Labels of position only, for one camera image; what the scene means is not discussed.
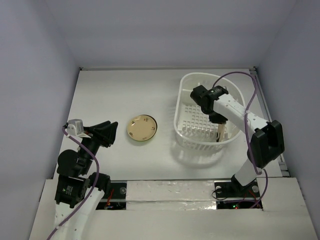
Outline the cream plate with flower print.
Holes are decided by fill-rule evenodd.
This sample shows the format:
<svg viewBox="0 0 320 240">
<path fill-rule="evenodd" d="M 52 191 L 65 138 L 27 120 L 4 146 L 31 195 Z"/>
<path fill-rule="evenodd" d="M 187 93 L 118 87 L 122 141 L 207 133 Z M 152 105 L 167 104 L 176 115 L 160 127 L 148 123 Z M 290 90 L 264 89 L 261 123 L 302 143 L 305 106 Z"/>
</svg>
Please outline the cream plate with flower print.
<svg viewBox="0 0 320 240">
<path fill-rule="evenodd" d="M 157 130 L 157 121 L 152 116 L 146 114 L 133 117 L 126 126 L 128 136 L 138 142 L 152 139 Z"/>
</svg>

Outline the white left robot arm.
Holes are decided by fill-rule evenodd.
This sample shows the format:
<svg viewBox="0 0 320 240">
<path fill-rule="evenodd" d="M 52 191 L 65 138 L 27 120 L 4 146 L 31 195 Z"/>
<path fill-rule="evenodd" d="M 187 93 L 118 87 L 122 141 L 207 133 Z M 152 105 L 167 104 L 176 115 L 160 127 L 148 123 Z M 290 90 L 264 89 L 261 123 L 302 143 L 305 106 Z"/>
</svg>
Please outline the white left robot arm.
<svg viewBox="0 0 320 240">
<path fill-rule="evenodd" d="M 81 119 L 62 126 L 64 136 L 78 148 L 58 156 L 54 229 L 49 240 L 82 240 L 101 199 L 113 195 L 111 178 L 100 172 L 96 155 L 99 148 L 114 144 L 117 128 L 116 121 L 84 126 Z"/>
</svg>

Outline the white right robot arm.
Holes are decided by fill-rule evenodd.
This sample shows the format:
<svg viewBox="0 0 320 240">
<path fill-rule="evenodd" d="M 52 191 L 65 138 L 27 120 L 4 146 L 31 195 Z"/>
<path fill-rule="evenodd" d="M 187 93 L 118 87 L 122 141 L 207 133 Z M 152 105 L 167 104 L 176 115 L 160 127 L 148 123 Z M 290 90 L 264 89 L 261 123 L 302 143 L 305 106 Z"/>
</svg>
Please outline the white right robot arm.
<svg viewBox="0 0 320 240">
<path fill-rule="evenodd" d="M 230 121 L 245 134 L 247 160 L 231 177 L 230 183 L 231 192 L 242 196 L 262 170 L 285 151 L 281 123 L 253 114 L 222 86 L 206 89 L 199 85 L 192 90 L 190 97 L 208 115 L 211 123 Z"/>
</svg>

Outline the white plastic dish rack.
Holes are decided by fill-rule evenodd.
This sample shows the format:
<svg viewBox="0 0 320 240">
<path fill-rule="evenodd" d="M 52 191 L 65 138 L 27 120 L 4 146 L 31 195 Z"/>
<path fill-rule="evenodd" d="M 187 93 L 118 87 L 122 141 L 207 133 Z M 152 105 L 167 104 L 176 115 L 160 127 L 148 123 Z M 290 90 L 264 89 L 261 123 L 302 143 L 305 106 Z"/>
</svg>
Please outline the white plastic dish rack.
<svg viewBox="0 0 320 240">
<path fill-rule="evenodd" d="M 191 99 L 192 90 L 203 85 L 212 88 L 218 75 L 192 72 L 182 77 L 174 114 L 174 130 L 180 146 L 197 151 L 219 151 L 241 135 L 230 121 L 225 124 L 223 141 L 217 142 L 218 124 L 211 123 L 201 108 Z"/>
</svg>

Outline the white foam strip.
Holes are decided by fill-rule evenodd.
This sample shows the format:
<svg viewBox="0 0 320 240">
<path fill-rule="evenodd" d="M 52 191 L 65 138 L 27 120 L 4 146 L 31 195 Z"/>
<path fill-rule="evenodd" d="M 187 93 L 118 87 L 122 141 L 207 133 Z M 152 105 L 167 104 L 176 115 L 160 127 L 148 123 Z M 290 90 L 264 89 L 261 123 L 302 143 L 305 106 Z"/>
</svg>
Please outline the white foam strip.
<svg viewBox="0 0 320 240">
<path fill-rule="evenodd" d="M 126 209 L 129 211 L 216 210 L 212 180 L 128 181 Z"/>
</svg>

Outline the aluminium rail at right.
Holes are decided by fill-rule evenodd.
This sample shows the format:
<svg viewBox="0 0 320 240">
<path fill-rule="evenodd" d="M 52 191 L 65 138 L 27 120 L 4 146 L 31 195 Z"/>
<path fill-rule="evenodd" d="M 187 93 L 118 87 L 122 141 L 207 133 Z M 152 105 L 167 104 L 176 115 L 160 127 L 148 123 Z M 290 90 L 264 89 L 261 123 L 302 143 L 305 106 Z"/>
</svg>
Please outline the aluminium rail at right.
<svg viewBox="0 0 320 240">
<path fill-rule="evenodd" d="M 251 76 L 255 78 L 256 83 L 257 83 L 257 87 L 258 87 L 257 95 L 258 95 L 259 103 L 260 103 L 261 108 L 262 108 L 263 116 L 265 117 L 265 119 L 271 121 L 272 117 L 270 115 L 270 111 L 269 111 L 269 108 L 268 108 L 268 105 L 267 105 L 267 101 L 266 101 L 266 98 L 265 98 L 265 95 L 263 93 L 263 89 L 262 89 L 262 86 L 261 86 L 261 83 L 260 83 L 260 80 L 259 80 L 257 68 L 256 67 L 252 67 L 252 68 L 249 69 L 249 72 L 250 72 Z M 287 167 L 287 164 L 285 162 L 285 158 L 284 158 L 283 154 L 281 154 L 277 158 L 277 161 L 278 161 L 278 165 L 279 165 L 282 177 L 290 178 L 291 176 L 290 176 L 290 173 L 289 173 L 289 169 Z"/>
</svg>

